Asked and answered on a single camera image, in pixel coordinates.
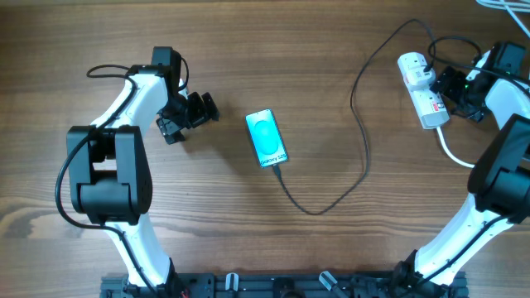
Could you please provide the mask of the blue Galaxy smartphone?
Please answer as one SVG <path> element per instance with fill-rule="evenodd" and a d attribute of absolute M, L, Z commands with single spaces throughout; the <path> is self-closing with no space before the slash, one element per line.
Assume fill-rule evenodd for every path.
<path fill-rule="evenodd" d="M 288 161 L 276 119 L 271 109 L 264 109 L 245 116 L 258 164 L 262 168 Z"/>

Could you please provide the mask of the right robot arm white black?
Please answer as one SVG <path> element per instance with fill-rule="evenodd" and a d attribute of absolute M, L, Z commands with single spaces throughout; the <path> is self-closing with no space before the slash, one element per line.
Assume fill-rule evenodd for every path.
<path fill-rule="evenodd" d="M 424 128 L 437 131 L 454 113 L 476 122 L 490 113 L 499 132 L 481 157 L 468 165 L 468 194 L 458 213 L 428 244 L 399 262 L 389 285 L 402 296 L 443 296 L 457 272 L 492 238 L 529 215 L 529 82 L 520 76 L 523 46 L 498 41 L 479 50 L 468 74 L 447 62 L 435 76 L 423 55 L 401 55 L 398 67 Z"/>

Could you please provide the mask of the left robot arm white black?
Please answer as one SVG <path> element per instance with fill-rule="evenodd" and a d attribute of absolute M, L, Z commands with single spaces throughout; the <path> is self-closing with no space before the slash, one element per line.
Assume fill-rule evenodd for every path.
<path fill-rule="evenodd" d="M 155 123 L 167 144 L 183 142 L 183 130 L 218 120 L 219 110 L 210 94 L 188 93 L 189 66 L 170 46 L 154 47 L 147 65 L 118 69 L 119 96 L 91 124 L 67 133 L 55 203 L 75 227 L 112 237 L 128 269 L 123 294 L 185 296 L 148 215 L 152 176 L 143 138 Z"/>

